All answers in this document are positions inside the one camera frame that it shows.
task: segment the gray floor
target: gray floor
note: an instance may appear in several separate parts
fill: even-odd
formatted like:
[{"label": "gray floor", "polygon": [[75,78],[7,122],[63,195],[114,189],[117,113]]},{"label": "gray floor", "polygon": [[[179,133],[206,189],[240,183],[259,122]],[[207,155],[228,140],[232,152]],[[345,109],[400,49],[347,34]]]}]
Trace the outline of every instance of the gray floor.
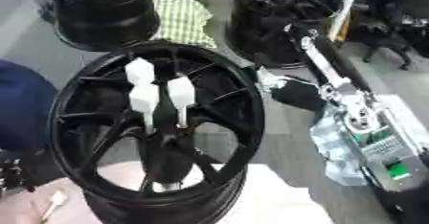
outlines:
[{"label": "gray floor", "polygon": [[[217,41],[219,51],[245,64],[246,61],[231,53],[222,41],[231,0],[207,2],[214,14],[208,33]],[[52,27],[38,18],[34,0],[0,0],[0,36],[0,57],[34,68],[58,88],[82,65],[100,55],[72,49],[60,42]],[[399,94],[423,123],[429,124],[426,109],[429,94],[424,92],[429,84],[427,62],[416,57],[412,70],[404,72],[396,68],[396,56],[384,51],[374,57],[373,64],[362,63],[359,57],[364,50],[360,45],[348,45],[343,49],[376,91]],[[289,72],[309,77],[304,69]],[[310,188],[313,199],[327,209],[337,224],[391,223],[368,189],[341,187],[324,177],[323,161],[307,131],[312,114],[282,106],[269,98],[265,98],[265,104],[266,135],[254,163],[267,164],[291,186]],[[209,141],[201,143],[201,147],[214,148],[211,153],[218,157],[225,156],[231,148],[231,145],[213,146]],[[118,149],[116,153],[116,157],[122,158],[125,152]]]}]

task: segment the hand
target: hand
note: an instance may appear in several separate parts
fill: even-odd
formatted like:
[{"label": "hand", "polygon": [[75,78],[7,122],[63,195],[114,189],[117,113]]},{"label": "hand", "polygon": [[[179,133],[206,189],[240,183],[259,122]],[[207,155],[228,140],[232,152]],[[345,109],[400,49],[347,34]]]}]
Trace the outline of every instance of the hand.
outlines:
[{"label": "hand", "polygon": [[42,215],[47,208],[46,205],[42,210],[34,201],[31,201],[30,207],[24,213],[16,213],[12,217],[11,224],[42,224]]},{"label": "hand", "polygon": [[49,196],[21,192],[16,196],[0,199],[2,223],[42,224],[42,215],[49,207]]}]

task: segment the black spoke wheel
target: black spoke wheel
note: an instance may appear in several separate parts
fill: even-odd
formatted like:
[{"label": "black spoke wheel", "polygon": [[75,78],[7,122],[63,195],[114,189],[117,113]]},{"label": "black spoke wheel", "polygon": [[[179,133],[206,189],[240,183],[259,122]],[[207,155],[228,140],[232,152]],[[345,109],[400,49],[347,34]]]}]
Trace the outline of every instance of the black spoke wheel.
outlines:
[{"label": "black spoke wheel", "polygon": [[234,0],[225,34],[229,47],[244,58],[259,62],[257,54],[267,58],[269,68],[294,69],[305,66],[296,46],[283,31],[262,24],[264,18],[306,24],[325,31],[327,23],[342,8],[343,0]]},{"label": "black spoke wheel", "polygon": [[[188,76],[196,104],[188,109],[188,127],[174,140],[163,131],[146,133],[143,116],[130,109],[124,72],[136,57],[152,62],[154,83],[171,74]],[[233,131],[237,148],[216,161],[194,146],[193,133],[203,123]],[[85,192],[87,203],[104,223],[215,223],[234,204],[248,162],[259,148],[264,129],[260,94],[241,69],[225,57],[197,47],[151,42],[103,56],[83,68],[59,93],[52,109],[53,152],[63,171]],[[138,189],[107,181],[98,161],[121,138],[133,138],[145,177]],[[154,183],[180,182],[195,166],[200,182],[180,190],[155,191]]]},{"label": "black spoke wheel", "polygon": [[150,39],[159,17],[152,0],[40,0],[41,15],[65,43],[86,51],[112,51]]}]

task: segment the plaid fabric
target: plaid fabric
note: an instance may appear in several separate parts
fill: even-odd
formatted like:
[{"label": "plaid fabric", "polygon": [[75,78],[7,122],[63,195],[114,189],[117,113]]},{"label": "plaid fabric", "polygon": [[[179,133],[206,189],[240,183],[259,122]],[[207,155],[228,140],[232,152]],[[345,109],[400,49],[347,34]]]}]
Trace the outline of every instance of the plaid fabric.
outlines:
[{"label": "plaid fabric", "polygon": [[204,33],[204,26],[212,15],[195,0],[154,0],[161,18],[161,26],[152,39],[216,48],[215,42]]}]

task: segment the white pole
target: white pole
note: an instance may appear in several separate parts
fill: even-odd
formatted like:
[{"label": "white pole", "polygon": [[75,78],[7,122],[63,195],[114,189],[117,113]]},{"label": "white pole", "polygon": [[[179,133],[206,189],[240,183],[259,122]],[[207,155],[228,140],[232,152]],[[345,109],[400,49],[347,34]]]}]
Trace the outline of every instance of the white pole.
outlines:
[{"label": "white pole", "polygon": [[343,9],[338,13],[338,15],[335,17],[332,26],[329,30],[329,39],[333,42],[335,41],[336,36],[338,35],[338,32],[341,29],[341,26],[343,26],[343,23],[347,17],[347,15],[350,12],[351,6],[353,5],[354,0],[344,0]]}]

